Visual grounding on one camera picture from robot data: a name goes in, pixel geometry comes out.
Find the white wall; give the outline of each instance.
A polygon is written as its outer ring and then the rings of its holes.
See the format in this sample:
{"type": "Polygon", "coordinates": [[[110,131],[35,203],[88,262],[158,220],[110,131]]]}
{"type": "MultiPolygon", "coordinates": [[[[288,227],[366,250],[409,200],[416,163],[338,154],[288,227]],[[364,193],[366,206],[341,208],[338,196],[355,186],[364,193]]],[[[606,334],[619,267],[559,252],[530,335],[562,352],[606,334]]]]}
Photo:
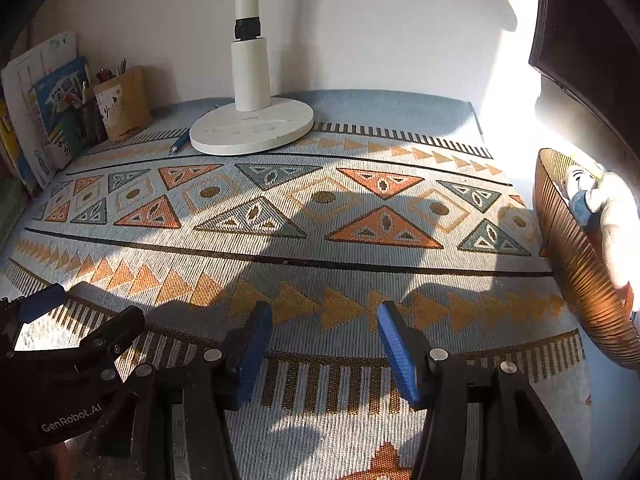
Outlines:
{"type": "MultiPolygon", "coordinates": [[[[541,77],[528,65],[538,0],[260,6],[273,93],[369,88],[471,101],[485,142],[526,200],[538,149],[565,147],[563,137],[596,158],[622,160],[620,142],[570,98],[548,86],[539,98],[541,77]]],[[[33,43],[70,29],[94,72],[114,70],[122,57],[145,65],[158,106],[233,95],[233,27],[234,0],[47,0],[33,43]]]]}

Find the blue gripper pad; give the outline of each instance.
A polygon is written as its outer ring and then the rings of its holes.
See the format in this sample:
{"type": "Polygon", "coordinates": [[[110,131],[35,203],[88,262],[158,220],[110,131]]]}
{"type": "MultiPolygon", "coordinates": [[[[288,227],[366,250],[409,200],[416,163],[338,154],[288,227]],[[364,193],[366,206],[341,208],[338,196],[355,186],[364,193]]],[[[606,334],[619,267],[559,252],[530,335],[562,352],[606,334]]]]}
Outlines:
{"type": "Polygon", "coordinates": [[[21,323],[30,323],[63,303],[65,303],[65,289],[59,283],[54,283],[22,298],[16,316],[21,323]]]}
{"type": "Polygon", "coordinates": [[[243,330],[247,330],[248,342],[238,364],[238,390],[236,392],[238,406],[251,399],[264,351],[271,339],[272,328],[271,305],[263,301],[257,302],[243,328],[243,330]]]}
{"type": "Polygon", "coordinates": [[[407,330],[407,326],[391,301],[380,303],[377,315],[378,333],[398,391],[413,408],[420,401],[420,393],[416,383],[415,363],[402,341],[404,336],[402,332],[407,330]]]}

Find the book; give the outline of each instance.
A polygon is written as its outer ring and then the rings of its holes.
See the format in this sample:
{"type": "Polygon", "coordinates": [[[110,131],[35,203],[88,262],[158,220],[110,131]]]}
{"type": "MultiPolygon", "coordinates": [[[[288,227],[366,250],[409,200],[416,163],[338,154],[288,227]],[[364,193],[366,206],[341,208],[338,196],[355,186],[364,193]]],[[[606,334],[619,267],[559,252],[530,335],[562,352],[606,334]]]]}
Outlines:
{"type": "Polygon", "coordinates": [[[43,138],[32,113],[36,103],[31,89],[44,76],[75,58],[76,34],[62,32],[9,61],[0,74],[15,135],[42,189],[52,181],[56,167],[47,153],[48,139],[43,138]]]}
{"type": "Polygon", "coordinates": [[[78,57],[44,76],[31,90],[36,103],[33,112],[57,170],[62,170],[86,145],[81,111],[64,99],[82,104],[82,83],[87,81],[85,64],[86,59],[78,57]]]}
{"type": "Polygon", "coordinates": [[[0,101],[0,139],[6,151],[9,162],[13,167],[13,173],[20,179],[32,197],[36,196],[40,191],[40,186],[36,181],[36,177],[31,171],[27,159],[15,136],[14,126],[12,125],[9,115],[9,108],[4,101],[0,101]]]}

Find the white lamp pole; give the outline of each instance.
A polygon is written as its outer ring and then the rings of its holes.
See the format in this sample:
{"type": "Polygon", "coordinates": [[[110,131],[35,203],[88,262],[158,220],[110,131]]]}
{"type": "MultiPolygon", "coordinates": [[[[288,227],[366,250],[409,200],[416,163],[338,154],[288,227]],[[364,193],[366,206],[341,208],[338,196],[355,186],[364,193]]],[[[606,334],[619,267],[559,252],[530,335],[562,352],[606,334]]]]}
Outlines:
{"type": "Polygon", "coordinates": [[[258,0],[236,0],[231,64],[236,102],[210,111],[191,127],[191,145],[211,155],[263,152],[288,144],[313,126],[306,104],[271,97],[267,39],[260,36],[258,0]]]}

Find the black stripe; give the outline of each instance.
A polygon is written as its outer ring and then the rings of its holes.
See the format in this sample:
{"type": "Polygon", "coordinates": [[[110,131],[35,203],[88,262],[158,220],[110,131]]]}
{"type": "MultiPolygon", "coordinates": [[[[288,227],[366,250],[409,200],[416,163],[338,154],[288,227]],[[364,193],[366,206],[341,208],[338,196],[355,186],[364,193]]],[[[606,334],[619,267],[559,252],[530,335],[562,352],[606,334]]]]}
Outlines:
{"type": "MultiPolygon", "coordinates": [[[[513,187],[513,184],[509,184],[508,182],[497,182],[496,180],[491,180],[488,178],[483,178],[481,176],[472,176],[469,174],[457,173],[455,171],[442,170],[441,168],[427,168],[425,166],[418,166],[417,164],[407,164],[406,162],[392,162],[390,160],[378,160],[376,158],[362,158],[358,156],[347,156],[347,155],[328,155],[322,154],[319,155],[317,153],[280,153],[280,152],[265,152],[264,155],[274,155],[274,156],[308,156],[313,158],[339,158],[343,160],[364,160],[366,162],[377,162],[383,164],[391,164],[392,166],[404,166],[406,168],[418,168],[419,170],[425,171],[437,171],[439,173],[447,173],[452,175],[464,176],[467,178],[474,178],[476,180],[482,180],[483,182],[489,182],[491,184],[498,184],[500,186],[508,186],[513,187]]],[[[180,158],[193,158],[199,156],[208,156],[211,158],[216,158],[213,155],[206,155],[205,153],[199,153],[197,155],[172,155],[172,156],[163,156],[160,158],[146,158],[145,160],[137,160],[135,162],[123,162],[121,164],[111,164],[110,166],[101,166],[100,168],[92,168],[90,170],[82,170],[82,171],[74,171],[71,173],[65,173],[68,176],[77,175],[81,173],[89,173],[90,171],[99,171],[99,170],[108,170],[110,168],[119,168],[121,166],[129,166],[131,164],[142,164],[143,162],[157,162],[159,160],[178,160],[180,158]]],[[[222,158],[223,162],[225,162],[226,157],[220,156],[217,158],[222,158]]]]}
{"type": "Polygon", "coordinates": [[[430,269],[424,267],[405,266],[379,266],[374,264],[358,264],[349,262],[328,262],[324,260],[302,260],[298,258],[283,258],[280,256],[265,256],[264,254],[241,254],[225,253],[223,251],[208,251],[203,249],[190,249],[184,247],[167,247],[153,244],[141,244],[138,242],[127,242],[125,240],[108,240],[106,238],[92,238],[88,236],[69,235],[64,233],[54,233],[41,231],[25,227],[25,231],[48,235],[55,238],[65,238],[66,240],[78,240],[92,244],[104,244],[118,247],[128,247],[132,249],[143,249],[147,251],[158,251],[161,253],[186,254],[189,256],[203,256],[205,258],[222,258],[223,260],[236,260],[239,262],[256,262],[259,264],[287,265],[294,267],[317,267],[320,269],[335,270],[361,270],[363,272],[388,272],[393,274],[450,274],[453,276],[496,276],[503,278],[546,278],[552,277],[551,271],[519,271],[519,270],[473,270],[473,269],[430,269]]]}

